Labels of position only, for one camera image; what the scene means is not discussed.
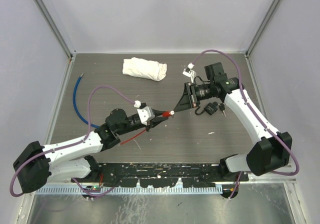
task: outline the blue cable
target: blue cable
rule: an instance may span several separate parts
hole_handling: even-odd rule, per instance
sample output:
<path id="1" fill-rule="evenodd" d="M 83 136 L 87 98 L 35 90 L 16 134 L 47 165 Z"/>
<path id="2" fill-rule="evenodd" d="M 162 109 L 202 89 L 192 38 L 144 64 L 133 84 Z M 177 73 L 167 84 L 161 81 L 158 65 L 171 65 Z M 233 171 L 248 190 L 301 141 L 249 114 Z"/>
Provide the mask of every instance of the blue cable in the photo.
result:
<path id="1" fill-rule="evenodd" d="M 84 117 L 80 114 L 80 112 L 79 112 L 79 110 L 78 110 L 78 108 L 77 108 L 77 103 L 76 103 L 77 89 L 78 89 L 79 83 L 80 83 L 83 75 L 84 75 L 84 74 L 82 73 L 82 74 L 79 76 L 79 78 L 78 78 L 78 80 L 76 81 L 76 83 L 75 83 L 75 86 L 74 86 L 74 89 L 73 89 L 73 95 L 72 95 L 72 103 L 73 103 L 73 108 L 74 108 L 74 110 L 75 110 L 75 113 L 78 115 L 78 117 L 79 117 L 85 124 L 88 125 L 88 121 L 87 121 L 86 119 L 84 119 Z M 98 128 L 98 127 L 99 127 L 98 125 L 95 125 L 95 124 L 92 124 L 92 123 L 91 123 L 91 126 L 92 126 L 93 128 Z"/>

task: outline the floor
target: floor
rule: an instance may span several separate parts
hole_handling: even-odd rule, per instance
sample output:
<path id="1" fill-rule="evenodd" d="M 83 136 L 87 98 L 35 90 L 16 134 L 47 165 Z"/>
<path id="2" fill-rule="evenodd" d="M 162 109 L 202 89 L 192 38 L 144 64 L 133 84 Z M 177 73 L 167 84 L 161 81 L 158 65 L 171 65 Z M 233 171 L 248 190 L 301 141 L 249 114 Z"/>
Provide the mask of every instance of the floor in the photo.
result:
<path id="1" fill-rule="evenodd" d="M 182 75 L 183 68 L 192 62 L 196 54 L 78 54 L 75 59 L 51 143 L 59 143 L 82 136 L 87 125 L 76 115 L 72 94 L 78 77 L 84 73 L 77 91 L 77 106 L 87 117 L 90 92 L 98 85 L 110 85 L 132 100 L 146 102 L 157 110 L 172 110 L 179 101 L 184 83 L 189 79 Z M 243 54 L 231 55 L 242 71 L 243 84 L 251 99 L 258 105 L 253 83 Z M 124 59 L 132 57 L 167 64 L 166 77 L 157 82 L 122 74 Z M 219 54 L 205 54 L 194 70 L 205 78 L 204 66 L 221 62 L 229 78 L 237 77 L 233 64 Z M 201 102 L 205 106 L 215 99 Z M 91 119 L 103 124 L 115 108 L 122 108 L 127 115 L 137 113 L 135 108 L 109 89 L 101 89 L 91 102 Z M 196 116 L 193 110 L 177 113 L 150 132 L 145 132 L 126 145 L 95 154 L 99 162 L 170 162 L 170 163 L 218 163 L 221 158 L 233 154 L 248 153 L 253 144 L 236 115 L 226 109 L 226 117 L 218 111 L 212 116 L 204 113 Z M 137 132 L 120 136 L 122 141 Z"/>
<path id="2" fill-rule="evenodd" d="M 242 54 L 231 55 L 239 64 L 243 84 L 257 105 L 257 98 Z M 167 63 L 167 75 L 160 81 L 122 74 L 123 59 L 143 58 Z M 110 85 L 132 100 L 146 102 L 158 110 L 172 110 L 180 99 L 184 82 L 183 68 L 195 54 L 78 54 L 67 85 L 51 143 L 59 143 L 84 135 L 87 125 L 76 115 L 72 93 L 78 77 L 84 73 L 77 92 L 80 113 L 87 116 L 90 92 L 98 85 Z M 236 69 L 225 57 L 206 54 L 195 70 L 205 77 L 204 66 L 222 62 L 228 77 L 236 77 Z M 104 123 L 112 109 L 122 108 L 128 115 L 135 108 L 111 90 L 102 89 L 91 102 L 95 124 Z M 137 132 L 120 136 L 122 141 Z M 99 162 L 168 162 L 218 163 L 221 158 L 247 153 L 253 146 L 236 115 L 226 109 L 209 116 L 196 116 L 193 111 L 177 113 L 149 133 L 126 145 L 95 154 Z M 219 194 L 131 194 L 106 195 L 85 201 L 78 194 L 36 194 L 29 224 L 290 224 L 294 223 L 284 185 L 241 183 L 239 194 L 228 201 Z"/>

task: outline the white connector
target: white connector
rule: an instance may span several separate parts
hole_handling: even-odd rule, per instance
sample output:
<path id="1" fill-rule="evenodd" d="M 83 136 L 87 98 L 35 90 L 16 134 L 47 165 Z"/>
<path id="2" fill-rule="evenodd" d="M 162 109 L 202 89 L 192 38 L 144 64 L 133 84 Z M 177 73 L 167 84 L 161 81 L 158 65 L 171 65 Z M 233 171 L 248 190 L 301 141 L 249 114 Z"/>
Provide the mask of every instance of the white connector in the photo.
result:
<path id="1" fill-rule="evenodd" d="M 188 68 L 191 70 L 192 68 L 194 68 L 195 65 L 193 65 L 191 62 L 188 64 Z"/>
<path id="2" fill-rule="evenodd" d="M 135 100 L 134 101 L 134 105 L 133 105 L 135 108 L 139 108 L 139 107 L 141 107 L 141 101 L 139 101 L 139 100 Z"/>
<path id="3" fill-rule="evenodd" d="M 195 65 L 193 65 L 192 63 L 188 64 L 188 67 L 185 68 L 182 72 L 183 75 L 185 75 L 186 77 L 191 79 L 191 83 L 194 83 L 195 77 L 197 75 L 197 73 L 192 70 L 192 68 L 194 68 Z"/>

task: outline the wooden table surface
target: wooden table surface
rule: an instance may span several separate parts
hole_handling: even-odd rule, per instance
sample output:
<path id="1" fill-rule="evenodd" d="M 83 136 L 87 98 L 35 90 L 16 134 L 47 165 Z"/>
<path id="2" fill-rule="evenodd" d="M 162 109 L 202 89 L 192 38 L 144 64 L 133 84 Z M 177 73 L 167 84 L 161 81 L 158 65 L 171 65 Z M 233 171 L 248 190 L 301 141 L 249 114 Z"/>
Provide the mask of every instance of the wooden table surface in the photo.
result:
<path id="1" fill-rule="evenodd" d="M 182 75 L 183 68 L 192 62 L 196 54 L 78 54 L 64 94 L 61 109 L 54 128 L 51 143 L 70 140 L 86 133 L 88 126 L 76 115 L 72 94 L 81 73 L 83 78 L 77 90 L 76 102 L 80 113 L 87 119 L 87 103 L 90 92 L 99 85 L 110 85 L 131 100 L 146 102 L 157 110 L 172 110 L 179 101 L 184 83 L 189 79 Z M 243 54 L 231 55 L 242 71 L 243 84 L 249 96 L 258 106 L 253 83 Z M 166 77 L 161 81 L 137 78 L 122 74 L 123 59 L 132 57 L 167 64 Z M 206 78 L 204 66 L 222 62 L 229 78 L 237 77 L 233 64 L 219 54 L 205 54 L 194 70 Z M 201 106 L 208 102 L 203 100 Z M 100 89 L 93 96 L 90 113 L 96 125 L 115 108 L 122 108 L 127 115 L 137 113 L 129 102 L 109 89 Z M 162 163 L 218 163 L 232 154 L 248 153 L 253 144 L 236 115 L 226 108 L 226 117 L 217 111 L 212 116 L 204 113 L 196 116 L 194 110 L 178 112 L 174 118 L 161 123 L 122 146 L 94 154 L 98 162 L 162 162 Z M 124 141 L 139 130 L 121 135 Z"/>

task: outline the white towel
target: white towel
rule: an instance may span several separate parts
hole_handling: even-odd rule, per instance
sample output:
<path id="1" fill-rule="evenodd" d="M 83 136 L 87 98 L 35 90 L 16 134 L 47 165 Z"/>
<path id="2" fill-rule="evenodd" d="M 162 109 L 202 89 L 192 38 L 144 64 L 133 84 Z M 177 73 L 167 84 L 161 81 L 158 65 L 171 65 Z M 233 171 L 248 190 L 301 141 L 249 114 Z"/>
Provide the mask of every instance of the white towel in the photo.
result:
<path id="1" fill-rule="evenodd" d="M 131 58 L 123 60 L 122 73 L 136 78 L 146 78 L 161 81 L 166 77 L 167 64 L 153 60 Z"/>

